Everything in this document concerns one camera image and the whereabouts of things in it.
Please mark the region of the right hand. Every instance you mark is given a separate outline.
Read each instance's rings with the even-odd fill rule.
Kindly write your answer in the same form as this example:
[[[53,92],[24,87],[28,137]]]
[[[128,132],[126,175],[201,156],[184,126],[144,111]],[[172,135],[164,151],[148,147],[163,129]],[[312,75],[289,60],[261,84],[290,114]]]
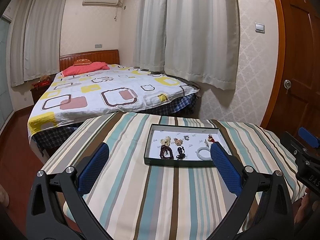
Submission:
[[[319,206],[319,199],[311,192],[306,191],[305,196],[302,199],[301,205],[297,211],[294,222],[300,223],[309,212],[309,209],[315,211]]]

